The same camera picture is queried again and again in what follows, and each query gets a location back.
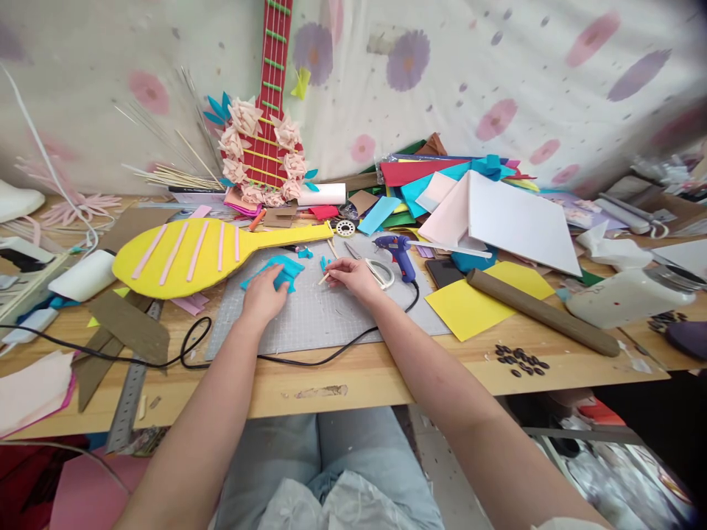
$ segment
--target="guitar neck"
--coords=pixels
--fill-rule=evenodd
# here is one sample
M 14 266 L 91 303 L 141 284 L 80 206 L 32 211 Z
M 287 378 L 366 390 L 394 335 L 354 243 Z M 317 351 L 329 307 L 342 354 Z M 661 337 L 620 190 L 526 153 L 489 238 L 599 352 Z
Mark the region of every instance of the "guitar neck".
M 294 0 L 264 0 L 263 71 L 257 106 L 265 116 L 282 117 L 282 92 L 285 87 L 289 29 Z

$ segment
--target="blue jeans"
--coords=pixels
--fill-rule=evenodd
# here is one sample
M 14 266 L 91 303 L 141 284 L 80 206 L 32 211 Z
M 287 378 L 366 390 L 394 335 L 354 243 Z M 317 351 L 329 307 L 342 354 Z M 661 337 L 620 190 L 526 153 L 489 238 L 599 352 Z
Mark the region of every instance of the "blue jeans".
M 353 471 L 422 529 L 443 529 L 422 469 L 390 407 L 248 420 L 223 485 L 217 530 L 255 529 L 283 478 L 324 502 Z

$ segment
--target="yellow foam racket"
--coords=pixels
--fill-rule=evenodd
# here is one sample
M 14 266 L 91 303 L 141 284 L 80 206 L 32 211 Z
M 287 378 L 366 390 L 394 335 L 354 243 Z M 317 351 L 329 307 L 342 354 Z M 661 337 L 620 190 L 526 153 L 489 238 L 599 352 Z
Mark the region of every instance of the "yellow foam racket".
M 184 219 L 143 232 L 125 244 L 113 263 L 113 274 L 145 296 L 187 297 L 224 280 L 258 249 L 332 236 L 328 224 L 250 232 L 219 219 Z

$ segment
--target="white paper roll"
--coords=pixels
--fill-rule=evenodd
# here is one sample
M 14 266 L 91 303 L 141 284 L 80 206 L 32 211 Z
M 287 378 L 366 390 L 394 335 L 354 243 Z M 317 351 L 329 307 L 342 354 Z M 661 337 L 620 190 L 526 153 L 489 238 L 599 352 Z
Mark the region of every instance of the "white paper roll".
M 116 256 L 105 250 L 95 250 L 83 261 L 64 272 L 49 284 L 49 291 L 77 302 L 85 302 L 112 284 L 113 262 Z
M 312 191 L 302 184 L 299 206 L 340 205 L 346 202 L 346 184 L 317 184 L 319 191 Z

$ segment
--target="cardboard box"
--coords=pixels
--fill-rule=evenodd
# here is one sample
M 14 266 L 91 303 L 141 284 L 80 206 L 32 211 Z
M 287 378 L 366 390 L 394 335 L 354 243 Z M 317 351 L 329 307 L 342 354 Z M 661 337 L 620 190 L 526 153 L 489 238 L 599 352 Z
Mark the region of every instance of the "cardboard box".
M 707 208 L 675 195 L 661 194 L 633 203 L 653 213 L 670 229 L 668 237 L 703 236 L 707 234 Z

